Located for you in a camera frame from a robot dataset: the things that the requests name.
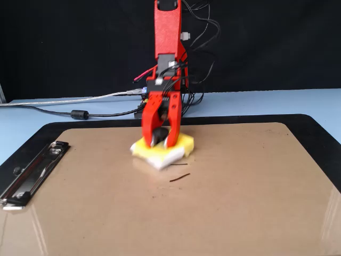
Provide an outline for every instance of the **table surface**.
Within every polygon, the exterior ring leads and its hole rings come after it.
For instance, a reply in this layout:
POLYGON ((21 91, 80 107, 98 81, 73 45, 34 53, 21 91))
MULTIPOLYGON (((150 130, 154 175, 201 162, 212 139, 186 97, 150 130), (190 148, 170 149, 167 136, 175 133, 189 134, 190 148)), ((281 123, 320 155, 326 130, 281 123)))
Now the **table surface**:
MULTIPOLYGON (((47 110, 87 110, 91 114, 111 114, 137 108, 141 97, 111 97, 67 105, 39 106, 47 110)), ((14 100, 13 102, 50 101, 14 100)), ((206 93, 201 104, 192 106, 186 117, 306 114, 314 118, 341 143, 341 89, 253 91, 206 93)), ((134 115, 103 119, 133 119, 134 115)), ((43 125, 54 122, 76 122, 67 116, 44 114, 31 109, 0 109, 0 164, 10 157, 43 125)))

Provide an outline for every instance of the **yellow sponge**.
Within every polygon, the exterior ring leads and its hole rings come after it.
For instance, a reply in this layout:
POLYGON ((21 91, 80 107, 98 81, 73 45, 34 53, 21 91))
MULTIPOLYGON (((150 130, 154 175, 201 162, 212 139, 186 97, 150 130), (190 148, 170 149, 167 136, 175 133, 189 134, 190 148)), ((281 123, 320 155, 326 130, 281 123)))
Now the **yellow sponge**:
POLYGON ((130 151, 133 156, 145 159, 156 169, 162 169, 183 156, 189 156, 194 149, 194 138, 186 134, 180 133, 177 143, 173 147, 165 148, 163 142, 149 148, 145 145, 144 138, 135 142, 130 151))

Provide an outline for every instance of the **clipboard clip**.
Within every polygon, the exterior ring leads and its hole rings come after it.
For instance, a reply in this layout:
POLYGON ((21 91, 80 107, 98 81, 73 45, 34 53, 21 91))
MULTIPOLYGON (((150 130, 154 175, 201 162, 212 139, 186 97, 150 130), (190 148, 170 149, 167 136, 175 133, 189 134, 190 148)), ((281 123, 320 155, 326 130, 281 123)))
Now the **clipboard clip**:
POLYGON ((0 196, 3 210, 22 210, 70 148, 67 142, 54 141, 23 169, 16 167, 16 179, 0 196))

